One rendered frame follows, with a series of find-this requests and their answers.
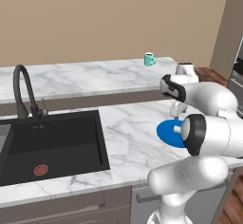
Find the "teal cup of hot chocolate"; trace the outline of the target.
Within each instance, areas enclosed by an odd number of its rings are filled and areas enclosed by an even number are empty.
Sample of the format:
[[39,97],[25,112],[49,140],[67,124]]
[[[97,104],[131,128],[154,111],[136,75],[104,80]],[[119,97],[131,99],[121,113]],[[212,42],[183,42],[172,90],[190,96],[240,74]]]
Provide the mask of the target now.
[[151,66],[156,63],[156,58],[154,57],[154,54],[152,52],[146,52],[144,54],[144,64],[146,66]]

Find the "red sink drain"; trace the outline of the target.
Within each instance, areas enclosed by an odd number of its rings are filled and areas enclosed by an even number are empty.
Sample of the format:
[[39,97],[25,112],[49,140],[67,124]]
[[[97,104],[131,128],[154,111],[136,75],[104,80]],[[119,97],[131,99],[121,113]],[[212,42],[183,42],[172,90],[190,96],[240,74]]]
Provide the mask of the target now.
[[41,177],[45,175],[47,172],[48,172],[48,166],[46,164],[37,165],[33,170],[33,174],[36,177]]

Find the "dark oven stack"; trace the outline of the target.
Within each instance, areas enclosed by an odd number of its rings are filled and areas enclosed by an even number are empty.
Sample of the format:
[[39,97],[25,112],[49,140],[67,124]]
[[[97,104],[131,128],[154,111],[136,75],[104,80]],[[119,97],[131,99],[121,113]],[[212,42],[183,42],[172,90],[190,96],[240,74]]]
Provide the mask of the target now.
[[243,36],[236,53],[228,88],[234,93],[238,100],[237,114],[243,119]]

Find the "blue round plate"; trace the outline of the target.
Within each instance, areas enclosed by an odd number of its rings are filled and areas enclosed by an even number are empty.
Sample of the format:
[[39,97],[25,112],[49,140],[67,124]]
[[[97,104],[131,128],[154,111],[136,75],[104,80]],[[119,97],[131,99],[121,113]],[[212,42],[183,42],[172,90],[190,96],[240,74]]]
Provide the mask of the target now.
[[185,145],[181,139],[180,132],[174,131],[174,128],[180,128],[182,126],[182,121],[180,120],[166,120],[162,121],[157,126],[157,135],[161,141],[164,143],[176,147],[184,148]]

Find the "black curved tap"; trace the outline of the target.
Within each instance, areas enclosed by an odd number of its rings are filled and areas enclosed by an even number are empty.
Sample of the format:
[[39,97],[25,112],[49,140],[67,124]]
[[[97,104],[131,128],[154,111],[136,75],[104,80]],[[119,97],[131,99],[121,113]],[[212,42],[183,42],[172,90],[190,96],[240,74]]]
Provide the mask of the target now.
[[17,116],[21,120],[28,118],[28,111],[23,103],[22,96],[21,96],[20,74],[23,74],[24,76],[26,88],[28,91],[28,97],[30,101],[30,111],[32,117],[36,120],[40,120],[41,117],[43,116],[43,110],[38,107],[35,101],[28,71],[23,65],[17,65],[13,71],[13,93],[16,102]]

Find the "brown cupboard drawer front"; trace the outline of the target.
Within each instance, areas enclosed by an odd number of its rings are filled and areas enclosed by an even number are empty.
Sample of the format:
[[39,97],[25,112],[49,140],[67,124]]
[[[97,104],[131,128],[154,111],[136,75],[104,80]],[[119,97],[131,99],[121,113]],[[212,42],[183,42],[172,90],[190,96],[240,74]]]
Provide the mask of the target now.
[[130,224],[130,186],[0,205],[0,224]]

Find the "grey dishwasher door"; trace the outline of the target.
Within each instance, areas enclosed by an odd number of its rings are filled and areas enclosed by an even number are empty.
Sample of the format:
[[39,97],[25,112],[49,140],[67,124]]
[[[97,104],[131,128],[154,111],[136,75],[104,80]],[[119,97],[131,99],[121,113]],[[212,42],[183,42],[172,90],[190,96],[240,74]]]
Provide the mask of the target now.
[[[219,203],[230,184],[233,170],[230,170],[224,183],[208,189],[196,192],[187,202],[185,214],[192,220],[193,224],[211,224]],[[130,224],[146,224],[149,216],[159,206],[159,200],[138,203],[136,194],[141,198],[155,196],[144,183],[132,187],[132,205]]]

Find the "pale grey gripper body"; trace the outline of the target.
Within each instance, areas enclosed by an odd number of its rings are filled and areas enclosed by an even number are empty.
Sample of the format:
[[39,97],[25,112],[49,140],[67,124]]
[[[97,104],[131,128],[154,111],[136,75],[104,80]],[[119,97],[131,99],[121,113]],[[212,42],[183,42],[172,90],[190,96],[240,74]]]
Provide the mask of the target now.
[[177,119],[181,113],[185,113],[188,105],[179,101],[174,101],[170,107],[170,116]]

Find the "black kitchen sink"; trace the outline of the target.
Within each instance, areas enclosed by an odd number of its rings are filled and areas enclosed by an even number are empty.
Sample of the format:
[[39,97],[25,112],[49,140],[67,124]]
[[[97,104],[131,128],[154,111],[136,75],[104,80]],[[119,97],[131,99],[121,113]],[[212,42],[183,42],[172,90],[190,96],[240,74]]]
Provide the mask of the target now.
[[[48,172],[33,170],[46,164]],[[97,110],[0,120],[0,186],[110,168]]]

